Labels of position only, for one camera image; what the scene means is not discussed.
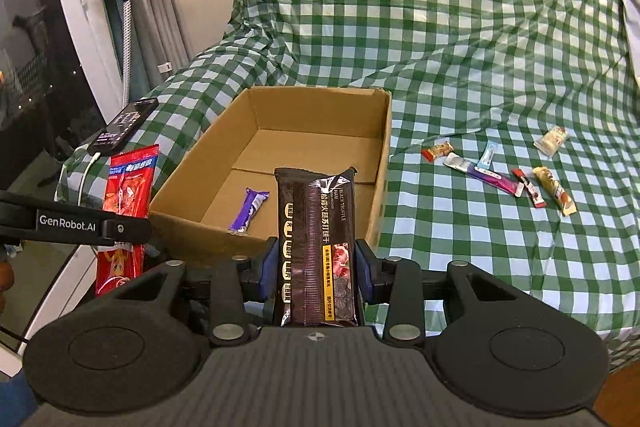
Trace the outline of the person's left hand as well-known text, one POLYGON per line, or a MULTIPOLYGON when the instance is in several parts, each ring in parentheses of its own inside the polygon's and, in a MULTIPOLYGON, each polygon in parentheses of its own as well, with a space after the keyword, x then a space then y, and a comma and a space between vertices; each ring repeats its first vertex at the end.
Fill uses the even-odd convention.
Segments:
POLYGON ((0 313, 3 313, 6 307, 6 298, 4 293, 14 285, 14 271, 8 260, 0 262, 0 313))

